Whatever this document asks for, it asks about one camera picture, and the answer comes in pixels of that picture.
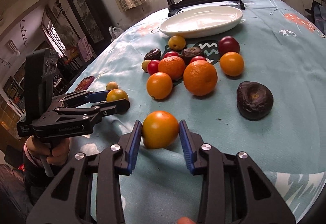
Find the silver screw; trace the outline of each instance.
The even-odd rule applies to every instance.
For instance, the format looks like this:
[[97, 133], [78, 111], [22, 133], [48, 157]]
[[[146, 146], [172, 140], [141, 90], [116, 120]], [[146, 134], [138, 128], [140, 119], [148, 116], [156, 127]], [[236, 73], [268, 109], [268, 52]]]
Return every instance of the silver screw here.
[[248, 154], [246, 152], [239, 152], [238, 156], [240, 157], [240, 159], [246, 159], [248, 157]]
[[210, 144], [202, 144], [202, 150], [210, 150], [211, 149], [211, 145]]
[[118, 145], [118, 144], [114, 144], [114, 145], [112, 145], [112, 146], [110, 147], [110, 149], [111, 149], [112, 151], [118, 151], [119, 149], [121, 149], [121, 147], [120, 147], [120, 145]]
[[79, 152], [79, 153], [77, 153], [75, 155], [75, 159], [76, 160], [82, 160], [84, 157], [85, 157], [85, 154], [84, 153], [81, 153], [81, 152]]

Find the white plastic bag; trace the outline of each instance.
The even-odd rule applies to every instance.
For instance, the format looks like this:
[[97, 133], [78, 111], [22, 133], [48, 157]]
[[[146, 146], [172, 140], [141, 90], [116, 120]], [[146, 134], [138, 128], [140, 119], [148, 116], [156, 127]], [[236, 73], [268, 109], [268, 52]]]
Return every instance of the white plastic bag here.
[[121, 34], [124, 33], [124, 30], [123, 30], [123, 29], [120, 29], [120, 28], [118, 28], [118, 27], [114, 27], [114, 28], [110, 27], [109, 30], [110, 30], [110, 34], [111, 34], [111, 36], [112, 36], [111, 42], [113, 42], [113, 41], [114, 41], [115, 39], [117, 39]]

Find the blue fabric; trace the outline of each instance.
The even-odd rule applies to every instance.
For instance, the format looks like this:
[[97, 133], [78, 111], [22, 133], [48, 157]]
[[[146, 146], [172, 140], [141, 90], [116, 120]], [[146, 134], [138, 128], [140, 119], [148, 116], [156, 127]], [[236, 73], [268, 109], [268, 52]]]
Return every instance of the blue fabric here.
[[[91, 75], [96, 79], [89, 90], [104, 90], [108, 82], [116, 81], [128, 93], [131, 103], [125, 115], [105, 118], [107, 129], [116, 134], [131, 132], [135, 120], [143, 122], [149, 113], [164, 110], [179, 121], [185, 119], [190, 131], [201, 134], [206, 143], [220, 151], [246, 151], [299, 221], [325, 185], [326, 39], [280, 0], [243, 1], [243, 20], [234, 29], [187, 40], [188, 47], [201, 47], [216, 67], [218, 83], [213, 95], [195, 98], [182, 82], [163, 102], [147, 94], [149, 75], [142, 71], [141, 63], [151, 49], [168, 51], [169, 38], [157, 29], [167, 18], [167, 9], [148, 16], [118, 37], [80, 75], [70, 91]], [[238, 79], [226, 77], [218, 63], [217, 41], [227, 35], [238, 40], [245, 61], [245, 72]], [[236, 90], [242, 81], [259, 82], [273, 93], [273, 109], [263, 120], [251, 122], [239, 114]], [[91, 137], [105, 131], [104, 125], [99, 124]], [[117, 141], [110, 134], [107, 140]], [[141, 143], [133, 175], [121, 177], [120, 183], [127, 223], [167, 224], [176, 223], [184, 215], [194, 220], [197, 217], [201, 177], [193, 177], [187, 171], [179, 139], [160, 150], [147, 150]]]

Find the person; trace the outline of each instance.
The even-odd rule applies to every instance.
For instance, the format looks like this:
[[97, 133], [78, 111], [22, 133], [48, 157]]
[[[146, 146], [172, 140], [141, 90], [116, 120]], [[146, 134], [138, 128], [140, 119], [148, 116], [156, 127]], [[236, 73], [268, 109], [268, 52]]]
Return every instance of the person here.
[[[56, 175], [66, 164], [70, 139], [66, 138], [52, 151], [31, 136], [23, 148], [24, 171], [11, 169], [0, 164], [0, 223], [25, 224], [33, 205], [53, 179], [48, 177], [40, 161], [40, 155], [47, 157], [53, 173]], [[195, 224], [182, 217], [177, 224]]]

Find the finger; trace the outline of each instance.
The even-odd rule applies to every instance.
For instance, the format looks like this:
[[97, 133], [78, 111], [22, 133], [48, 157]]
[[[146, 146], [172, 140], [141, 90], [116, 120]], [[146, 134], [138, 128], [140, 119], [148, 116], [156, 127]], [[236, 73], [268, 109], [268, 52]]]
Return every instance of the finger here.
[[49, 156], [51, 154], [50, 149], [45, 144], [36, 139], [34, 136], [30, 136], [27, 139], [26, 147], [32, 156]]
[[60, 155], [58, 157], [49, 156], [46, 158], [46, 161], [48, 162], [48, 164], [63, 165], [63, 164], [65, 164], [67, 158], [68, 158], [68, 153]]
[[195, 222], [184, 216], [178, 220], [177, 224], [195, 224]]
[[63, 139], [59, 145], [57, 145], [53, 150], [52, 150], [52, 156], [53, 157], [58, 157], [63, 155], [64, 153], [68, 152], [69, 153], [69, 143], [70, 143], [70, 138]]

